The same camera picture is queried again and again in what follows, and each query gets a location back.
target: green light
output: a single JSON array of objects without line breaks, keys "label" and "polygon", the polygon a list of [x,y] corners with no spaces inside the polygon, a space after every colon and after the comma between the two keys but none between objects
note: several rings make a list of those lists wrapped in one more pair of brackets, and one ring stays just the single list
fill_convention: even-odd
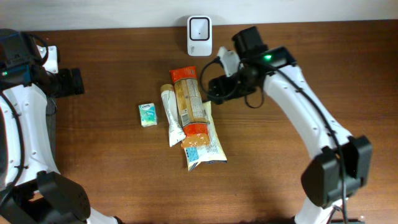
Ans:
[{"label": "green light", "polygon": [[272,55],[266,55],[266,56],[264,56],[264,58],[265,58],[266,60],[271,60]]}]

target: orange package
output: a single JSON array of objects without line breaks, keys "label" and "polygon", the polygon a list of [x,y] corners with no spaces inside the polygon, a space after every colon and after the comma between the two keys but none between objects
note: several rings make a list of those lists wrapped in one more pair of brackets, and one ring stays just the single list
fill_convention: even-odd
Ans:
[{"label": "orange package", "polygon": [[205,109],[201,102],[195,66],[170,70],[182,129],[187,136],[181,146],[205,146],[210,143]]}]

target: brown cap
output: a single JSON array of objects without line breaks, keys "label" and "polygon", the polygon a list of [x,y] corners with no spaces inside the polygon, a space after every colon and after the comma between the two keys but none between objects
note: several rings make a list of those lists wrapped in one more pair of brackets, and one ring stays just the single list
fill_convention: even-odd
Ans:
[{"label": "brown cap", "polygon": [[174,87],[171,84],[162,85],[160,92],[163,93],[166,90],[174,91]]}]

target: plastic packaging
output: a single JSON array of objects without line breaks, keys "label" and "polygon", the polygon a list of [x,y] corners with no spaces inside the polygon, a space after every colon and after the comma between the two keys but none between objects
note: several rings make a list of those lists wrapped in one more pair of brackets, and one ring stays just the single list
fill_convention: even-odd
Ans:
[{"label": "plastic packaging", "polygon": [[182,147],[206,146],[210,143],[205,110],[198,88],[196,67],[170,71],[177,97],[178,112],[187,136]]},{"label": "plastic packaging", "polygon": [[206,118],[208,120],[208,132],[210,137],[210,144],[208,146],[186,147],[184,149],[187,156],[188,171],[193,170],[201,162],[212,164],[215,162],[226,163],[226,156],[223,148],[221,147],[220,140],[216,133],[213,118],[211,117],[211,103],[206,102],[203,104],[206,111]]},{"label": "plastic packaging", "polygon": [[148,127],[157,124],[155,104],[148,103],[139,105],[138,108],[142,127]]},{"label": "plastic packaging", "polygon": [[162,85],[162,101],[164,110],[166,111],[167,120],[169,121],[169,144],[174,146],[179,141],[185,139],[185,133],[178,123],[177,101],[175,99],[174,87],[171,84]]}]

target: brown tabletop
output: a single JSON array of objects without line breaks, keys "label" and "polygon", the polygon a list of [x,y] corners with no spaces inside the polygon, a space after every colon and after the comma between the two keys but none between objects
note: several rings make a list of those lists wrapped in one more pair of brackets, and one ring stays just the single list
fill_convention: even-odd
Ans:
[{"label": "brown tabletop", "polygon": [[[243,99],[212,106],[227,164],[200,164],[188,173],[180,146],[169,147],[160,99],[160,86],[171,83],[169,70],[196,65],[199,72],[219,47],[232,49],[231,37],[247,27],[214,27],[212,57],[187,55],[184,27],[38,32],[58,46],[60,68],[81,69],[86,93],[57,102],[56,162],[85,188],[93,208],[126,223],[237,223],[300,210],[300,176],[310,158],[270,98],[256,110]],[[369,183],[349,199],[349,217],[396,223],[398,21],[258,28],[270,48],[290,50],[329,112],[374,146]],[[205,79],[222,74],[212,66]],[[256,104],[259,96],[249,99]],[[137,106],[149,102],[159,124],[143,128]]]}]

